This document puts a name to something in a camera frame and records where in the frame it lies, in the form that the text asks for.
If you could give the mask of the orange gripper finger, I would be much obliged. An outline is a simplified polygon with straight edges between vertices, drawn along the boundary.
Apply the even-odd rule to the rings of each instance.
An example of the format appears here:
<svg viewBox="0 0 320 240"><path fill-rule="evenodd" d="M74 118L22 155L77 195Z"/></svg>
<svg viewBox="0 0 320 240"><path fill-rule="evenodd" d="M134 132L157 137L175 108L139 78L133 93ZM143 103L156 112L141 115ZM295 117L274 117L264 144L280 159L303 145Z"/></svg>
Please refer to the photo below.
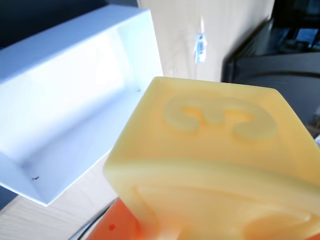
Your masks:
<svg viewBox="0 0 320 240"><path fill-rule="evenodd" d="M140 226L134 215L117 198L89 234L88 240L140 240Z"/></svg>

